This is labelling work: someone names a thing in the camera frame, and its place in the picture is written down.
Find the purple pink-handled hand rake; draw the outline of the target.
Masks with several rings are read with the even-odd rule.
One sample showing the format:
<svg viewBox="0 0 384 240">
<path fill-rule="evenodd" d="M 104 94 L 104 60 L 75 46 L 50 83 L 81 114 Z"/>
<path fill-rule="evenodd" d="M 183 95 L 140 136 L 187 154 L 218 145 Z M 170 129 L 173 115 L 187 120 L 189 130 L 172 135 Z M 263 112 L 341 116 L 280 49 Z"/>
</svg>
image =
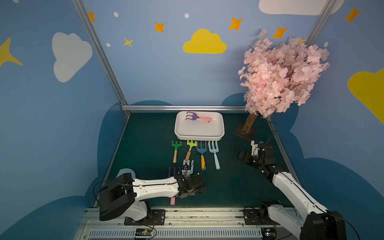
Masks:
<svg viewBox="0 0 384 240">
<path fill-rule="evenodd" d="M 168 177 L 174 177 L 175 175 L 177 174 L 180 174 L 181 173 L 181 168 L 176 168 L 176 167 L 169 167 L 168 168 Z M 171 201 L 170 201 L 170 204 L 171 206 L 174 206 L 176 204 L 176 198 L 175 197 L 172 197 L 171 198 Z"/>
</svg>

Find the light blue hand rake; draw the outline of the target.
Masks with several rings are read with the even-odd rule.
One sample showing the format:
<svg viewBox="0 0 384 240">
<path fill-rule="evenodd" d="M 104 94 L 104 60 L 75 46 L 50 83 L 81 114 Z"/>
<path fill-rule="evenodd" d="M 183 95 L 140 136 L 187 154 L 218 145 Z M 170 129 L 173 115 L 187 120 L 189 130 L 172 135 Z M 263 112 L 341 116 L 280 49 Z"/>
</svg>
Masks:
<svg viewBox="0 0 384 240">
<path fill-rule="evenodd" d="M 217 153 L 219 152 L 218 142 L 217 141 L 208 141 L 208 147 L 209 147 L 210 153 L 212 153 L 214 155 L 216 169 L 220 170 L 221 166 L 220 166 L 219 159 L 217 156 Z"/>
</svg>

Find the blue yellow-handled hand rake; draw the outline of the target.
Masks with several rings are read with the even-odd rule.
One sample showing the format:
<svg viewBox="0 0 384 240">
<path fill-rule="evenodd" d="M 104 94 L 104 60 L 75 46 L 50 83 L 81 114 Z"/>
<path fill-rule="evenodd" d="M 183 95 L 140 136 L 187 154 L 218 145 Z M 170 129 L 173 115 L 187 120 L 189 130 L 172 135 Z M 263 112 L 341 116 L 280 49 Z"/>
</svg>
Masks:
<svg viewBox="0 0 384 240">
<path fill-rule="evenodd" d="M 197 146 L 197 152 L 201 155 L 201 169 L 202 171 L 206 170 L 206 161 L 204 154 L 207 152 L 207 142 L 200 141 Z"/>
</svg>

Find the lime green wooden-handled rake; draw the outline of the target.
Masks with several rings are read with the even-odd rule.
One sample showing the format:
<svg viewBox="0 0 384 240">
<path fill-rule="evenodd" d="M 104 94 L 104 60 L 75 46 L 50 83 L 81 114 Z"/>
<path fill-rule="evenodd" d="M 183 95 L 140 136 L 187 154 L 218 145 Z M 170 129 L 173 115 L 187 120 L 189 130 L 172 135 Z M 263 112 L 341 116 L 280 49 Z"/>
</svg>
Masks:
<svg viewBox="0 0 384 240">
<path fill-rule="evenodd" d="M 192 148 L 193 147 L 197 147 L 198 142 L 197 141 L 187 140 L 187 145 L 189 146 L 189 150 L 188 150 L 187 155 L 186 155 L 186 163 L 188 164 L 189 160 L 190 160 Z"/>
</svg>

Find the dark green wooden-handled rake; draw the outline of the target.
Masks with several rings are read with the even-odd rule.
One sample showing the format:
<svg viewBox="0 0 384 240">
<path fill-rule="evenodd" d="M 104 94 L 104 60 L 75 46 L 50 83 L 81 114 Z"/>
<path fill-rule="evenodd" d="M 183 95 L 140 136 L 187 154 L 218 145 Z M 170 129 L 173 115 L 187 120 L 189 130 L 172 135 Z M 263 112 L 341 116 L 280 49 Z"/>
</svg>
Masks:
<svg viewBox="0 0 384 240">
<path fill-rule="evenodd" d="M 180 148 L 183 145 L 183 143 L 182 143 L 182 141 L 175 141 L 175 142 L 171 141 L 171 145 L 174 148 L 173 163 L 176 164 L 177 163 L 178 148 Z"/>
</svg>

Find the white plastic storage box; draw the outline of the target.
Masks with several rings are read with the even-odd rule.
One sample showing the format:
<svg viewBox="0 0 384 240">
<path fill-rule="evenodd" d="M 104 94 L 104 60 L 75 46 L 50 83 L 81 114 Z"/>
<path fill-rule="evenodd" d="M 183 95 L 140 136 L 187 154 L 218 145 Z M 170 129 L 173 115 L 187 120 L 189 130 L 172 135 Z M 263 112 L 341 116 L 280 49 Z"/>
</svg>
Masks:
<svg viewBox="0 0 384 240">
<path fill-rule="evenodd" d="M 175 135 L 179 140 L 193 141 L 220 141 L 225 135 L 224 118 L 218 112 L 198 112 L 199 116 L 209 117 L 213 120 L 186 120 L 187 111 L 177 113 L 175 121 Z"/>
</svg>

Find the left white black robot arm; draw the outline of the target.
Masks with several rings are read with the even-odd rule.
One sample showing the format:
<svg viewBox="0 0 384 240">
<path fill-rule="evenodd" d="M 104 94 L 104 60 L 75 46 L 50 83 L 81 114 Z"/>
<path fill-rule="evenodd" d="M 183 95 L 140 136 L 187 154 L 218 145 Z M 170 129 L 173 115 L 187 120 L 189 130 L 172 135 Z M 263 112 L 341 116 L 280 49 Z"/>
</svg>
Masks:
<svg viewBox="0 0 384 240">
<path fill-rule="evenodd" d="M 124 216 L 135 222 L 152 217 L 146 203 L 153 198 L 185 198 L 205 188 L 202 176 L 177 174 L 161 180 L 140 180 L 125 173 L 108 181 L 99 191 L 99 220 L 110 221 Z"/>
</svg>

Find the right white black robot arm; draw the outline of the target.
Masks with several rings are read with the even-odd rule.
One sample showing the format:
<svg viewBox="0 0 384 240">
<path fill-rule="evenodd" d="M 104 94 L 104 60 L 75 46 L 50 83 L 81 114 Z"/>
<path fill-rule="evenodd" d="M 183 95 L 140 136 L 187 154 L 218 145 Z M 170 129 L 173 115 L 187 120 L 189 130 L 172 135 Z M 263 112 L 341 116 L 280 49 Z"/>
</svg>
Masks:
<svg viewBox="0 0 384 240">
<path fill-rule="evenodd" d="M 321 205 L 284 166 L 277 164 L 271 146 L 252 144 L 251 152 L 239 152 L 238 160 L 259 170 L 286 196 L 294 209 L 290 212 L 278 201 L 264 202 L 258 209 L 246 207 L 244 217 L 247 225 L 279 224 L 298 240 L 347 239 L 343 216 Z"/>
</svg>

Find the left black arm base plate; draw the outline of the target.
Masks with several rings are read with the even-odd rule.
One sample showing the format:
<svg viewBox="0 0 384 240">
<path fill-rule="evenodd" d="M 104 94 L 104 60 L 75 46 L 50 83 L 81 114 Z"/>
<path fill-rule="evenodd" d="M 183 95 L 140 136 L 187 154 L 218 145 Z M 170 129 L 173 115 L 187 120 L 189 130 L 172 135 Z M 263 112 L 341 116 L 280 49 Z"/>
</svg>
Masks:
<svg viewBox="0 0 384 240">
<path fill-rule="evenodd" d="M 132 218 L 125 217 L 125 226 L 163 226 L 165 224 L 166 210 L 152 210 L 149 216 L 142 220 L 134 221 Z"/>
</svg>

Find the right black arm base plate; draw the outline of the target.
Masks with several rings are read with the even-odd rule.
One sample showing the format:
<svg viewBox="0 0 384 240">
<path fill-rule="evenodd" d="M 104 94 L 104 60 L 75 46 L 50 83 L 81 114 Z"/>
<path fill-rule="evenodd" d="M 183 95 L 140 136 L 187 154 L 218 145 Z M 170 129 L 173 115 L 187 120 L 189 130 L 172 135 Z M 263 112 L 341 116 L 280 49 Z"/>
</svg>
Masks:
<svg viewBox="0 0 384 240">
<path fill-rule="evenodd" d="M 244 220 L 246 225 L 275 225 L 277 224 L 273 221 L 268 214 L 268 209 L 259 208 L 251 209 L 245 208 L 243 210 Z"/>
</svg>

